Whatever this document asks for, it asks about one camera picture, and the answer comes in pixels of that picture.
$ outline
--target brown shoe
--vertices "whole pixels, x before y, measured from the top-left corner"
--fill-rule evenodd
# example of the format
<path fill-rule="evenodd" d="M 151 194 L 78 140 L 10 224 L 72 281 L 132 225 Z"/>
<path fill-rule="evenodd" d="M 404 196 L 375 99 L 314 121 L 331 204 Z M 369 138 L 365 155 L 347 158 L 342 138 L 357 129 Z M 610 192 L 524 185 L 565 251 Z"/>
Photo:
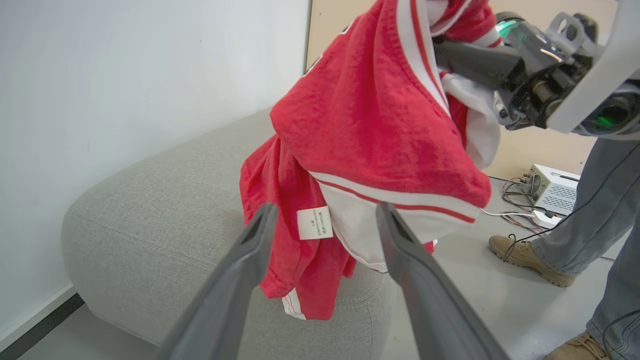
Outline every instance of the brown shoe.
<path fill-rule="evenodd" d="M 555 349 L 545 360 L 611 360 L 588 331 Z"/>
<path fill-rule="evenodd" d="M 504 254 L 511 244 L 513 244 L 513 239 L 505 236 L 493 235 L 489 238 L 489 248 L 501 259 L 504 259 Z M 539 272 L 544 280 L 561 288 L 571 286 L 575 281 L 575 276 L 560 274 L 544 264 L 533 251 L 531 243 L 528 241 L 517 243 L 515 249 L 512 250 L 511 255 L 507 258 L 509 264 L 532 268 Z"/>

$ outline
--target person's leg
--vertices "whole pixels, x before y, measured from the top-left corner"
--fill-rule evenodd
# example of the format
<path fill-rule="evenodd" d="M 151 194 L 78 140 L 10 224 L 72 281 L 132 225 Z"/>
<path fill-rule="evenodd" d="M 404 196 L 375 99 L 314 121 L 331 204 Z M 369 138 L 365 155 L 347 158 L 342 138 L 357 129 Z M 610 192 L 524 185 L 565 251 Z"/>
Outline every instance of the person's leg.
<path fill-rule="evenodd" d="M 609 172 L 638 142 L 598 139 L 578 183 L 574 213 L 549 235 L 532 240 L 535 254 L 552 270 L 576 276 L 628 231 L 640 204 L 640 149 L 634 151 L 611 176 Z"/>
<path fill-rule="evenodd" d="M 607 288 L 587 323 L 587 330 L 604 348 L 602 333 L 615 319 L 640 309 L 640 215 L 631 235 L 609 271 Z M 611 359 L 640 359 L 640 314 L 611 325 L 606 334 Z"/>

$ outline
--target gray upholstered bench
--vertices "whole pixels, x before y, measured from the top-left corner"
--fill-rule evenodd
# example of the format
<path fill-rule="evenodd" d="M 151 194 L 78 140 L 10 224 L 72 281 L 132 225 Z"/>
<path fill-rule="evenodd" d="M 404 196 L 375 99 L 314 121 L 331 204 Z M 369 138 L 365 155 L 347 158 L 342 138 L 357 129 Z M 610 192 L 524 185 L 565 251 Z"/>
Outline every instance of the gray upholstered bench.
<path fill-rule="evenodd" d="M 97 316 L 151 343 L 164 336 L 243 230 L 244 159 L 273 134 L 269 110 L 135 164 L 69 209 L 69 277 Z M 379 359 L 396 286 L 358 266 L 333 318 L 297 320 L 253 292 L 240 359 Z"/>

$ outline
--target beige panel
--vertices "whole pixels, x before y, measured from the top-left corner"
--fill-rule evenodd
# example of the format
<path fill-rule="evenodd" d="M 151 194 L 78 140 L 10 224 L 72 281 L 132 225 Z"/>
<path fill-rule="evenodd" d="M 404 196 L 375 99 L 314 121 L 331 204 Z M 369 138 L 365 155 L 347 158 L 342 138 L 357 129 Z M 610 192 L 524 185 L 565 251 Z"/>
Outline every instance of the beige panel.
<path fill-rule="evenodd" d="M 336 35 L 358 15 L 367 11 L 374 0 L 314 0 L 311 14 L 307 68 L 322 54 Z M 519 13 L 532 24 L 545 29 L 559 12 L 582 12 L 608 33 L 613 22 L 614 0 L 490 0 L 495 12 Z M 500 148 L 489 176 L 509 179 L 521 176 L 531 164 L 540 163 L 565 171 L 581 173 L 594 138 L 565 135 L 538 128 L 502 131 Z"/>

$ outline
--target white label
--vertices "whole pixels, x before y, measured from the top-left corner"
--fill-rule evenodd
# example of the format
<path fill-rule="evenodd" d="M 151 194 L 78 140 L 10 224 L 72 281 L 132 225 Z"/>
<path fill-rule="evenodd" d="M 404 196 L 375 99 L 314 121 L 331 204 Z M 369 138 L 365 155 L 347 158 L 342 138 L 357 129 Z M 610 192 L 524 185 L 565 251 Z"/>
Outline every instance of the white label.
<path fill-rule="evenodd" d="M 298 210 L 300 240 L 333 238 L 329 207 Z"/>

